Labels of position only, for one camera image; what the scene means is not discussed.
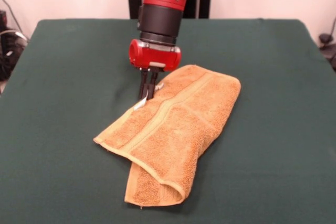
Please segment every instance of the orange towel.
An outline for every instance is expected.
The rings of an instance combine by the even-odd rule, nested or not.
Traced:
[[[197,160],[222,132],[240,93],[236,78],[194,65],[162,82],[154,99],[130,108],[94,139],[132,162],[124,200],[141,207],[188,197]]]

